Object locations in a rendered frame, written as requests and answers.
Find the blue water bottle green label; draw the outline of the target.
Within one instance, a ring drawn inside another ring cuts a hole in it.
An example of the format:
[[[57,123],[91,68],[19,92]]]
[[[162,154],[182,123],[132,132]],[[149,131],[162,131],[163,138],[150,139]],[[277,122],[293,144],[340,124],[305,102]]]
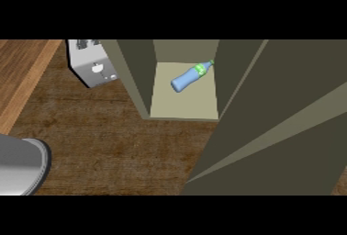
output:
[[[180,93],[185,87],[206,75],[209,67],[213,65],[213,61],[200,62],[194,64],[187,71],[171,80],[171,87],[177,93]]]

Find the dark olive cabinet door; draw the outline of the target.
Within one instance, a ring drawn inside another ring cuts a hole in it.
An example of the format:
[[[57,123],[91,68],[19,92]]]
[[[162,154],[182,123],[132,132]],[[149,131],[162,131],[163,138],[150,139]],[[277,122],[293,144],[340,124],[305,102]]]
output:
[[[271,40],[182,195],[327,195],[347,166],[347,40]]]

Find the olive grey open cabinet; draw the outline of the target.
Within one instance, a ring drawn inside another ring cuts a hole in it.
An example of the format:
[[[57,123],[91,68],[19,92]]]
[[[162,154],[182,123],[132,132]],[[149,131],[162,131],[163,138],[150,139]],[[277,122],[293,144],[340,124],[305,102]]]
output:
[[[101,46],[140,117],[216,122],[265,44],[264,39],[104,39]],[[177,93],[171,80],[209,60],[206,75]]]

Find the white toaster appliance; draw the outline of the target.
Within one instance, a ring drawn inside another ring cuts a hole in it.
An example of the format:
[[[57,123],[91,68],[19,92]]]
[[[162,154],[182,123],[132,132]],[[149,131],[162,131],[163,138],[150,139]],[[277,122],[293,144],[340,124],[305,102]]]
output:
[[[67,66],[82,85],[92,88],[118,79],[98,39],[66,39]]]

